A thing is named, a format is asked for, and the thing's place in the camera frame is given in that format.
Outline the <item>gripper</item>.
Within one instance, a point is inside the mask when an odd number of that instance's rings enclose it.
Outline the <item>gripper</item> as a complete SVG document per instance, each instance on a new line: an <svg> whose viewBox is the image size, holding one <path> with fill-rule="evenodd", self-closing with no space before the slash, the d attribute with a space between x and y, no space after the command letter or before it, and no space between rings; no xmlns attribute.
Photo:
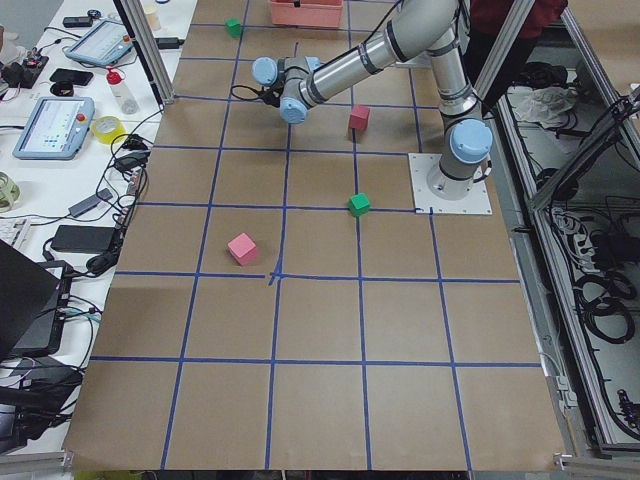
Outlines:
<svg viewBox="0 0 640 480"><path fill-rule="evenodd" d="M262 89L262 101L269 106L279 106L283 89L280 87L269 87Z"/></svg>

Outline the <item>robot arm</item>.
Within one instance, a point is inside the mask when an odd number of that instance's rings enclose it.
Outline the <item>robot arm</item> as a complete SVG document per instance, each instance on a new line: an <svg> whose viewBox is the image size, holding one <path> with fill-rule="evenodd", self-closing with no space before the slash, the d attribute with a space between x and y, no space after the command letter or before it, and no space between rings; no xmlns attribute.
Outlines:
<svg viewBox="0 0 640 480"><path fill-rule="evenodd" d="M439 94L445 152L438 170L445 180L471 182L487 158L492 142L481 120L479 98L464 70L459 46L459 21L468 14L466 1L404 1L398 13L382 21L357 46L322 63L315 57L259 57L252 64L262 86L262 101L279 109L289 124L300 124L308 111L395 63L421 54L430 64Z"/></svg>

